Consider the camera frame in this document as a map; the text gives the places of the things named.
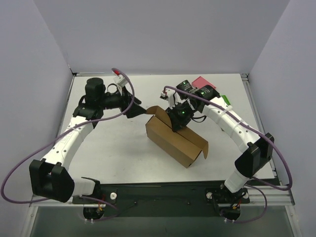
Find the large brown cardboard box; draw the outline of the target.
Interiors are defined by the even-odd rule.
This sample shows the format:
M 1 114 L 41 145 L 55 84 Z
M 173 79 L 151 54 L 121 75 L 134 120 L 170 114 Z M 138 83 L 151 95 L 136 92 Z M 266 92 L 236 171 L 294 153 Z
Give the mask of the large brown cardboard box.
M 196 159 L 208 156 L 208 141 L 188 127 L 172 131 L 171 120 L 159 106 L 149 107 L 146 114 L 152 117 L 145 124 L 147 137 L 185 168 Z

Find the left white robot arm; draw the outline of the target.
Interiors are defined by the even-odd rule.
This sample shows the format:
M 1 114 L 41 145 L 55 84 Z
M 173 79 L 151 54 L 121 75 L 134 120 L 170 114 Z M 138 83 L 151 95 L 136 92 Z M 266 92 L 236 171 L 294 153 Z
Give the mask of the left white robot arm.
M 84 196 L 90 203 L 101 199 L 98 180 L 87 177 L 73 179 L 68 170 L 82 142 L 96 128 L 105 110 L 119 109 L 129 119 L 146 113 L 134 91 L 127 90 L 126 84 L 130 83 L 128 77 L 117 73 L 114 81 L 117 89 L 111 93 L 106 90 L 101 78 L 87 80 L 85 94 L 80 98 L 65 132 L 43 158 L 30 163 L 34 195 L 60 202 L 67 202 L 76 196 Z

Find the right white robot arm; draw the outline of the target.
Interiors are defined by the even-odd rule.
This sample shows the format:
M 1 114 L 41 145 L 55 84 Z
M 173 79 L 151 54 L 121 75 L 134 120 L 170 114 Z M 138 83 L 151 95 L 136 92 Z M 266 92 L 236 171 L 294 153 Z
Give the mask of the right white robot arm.
M 185 80 L 175 89 L 164 88 L 160 98 L 168 101 L 165 111 L 174 132 L 183 130 L 199 112 L 214 121 L 237 145 L 241 156 L 235 161 L 234 172 L 224 182 L 224 187 L 230 193 L 242 189 L 271 160 L 273 136 L 267 134 L 260 137 L 212 86 L 194 89 Z

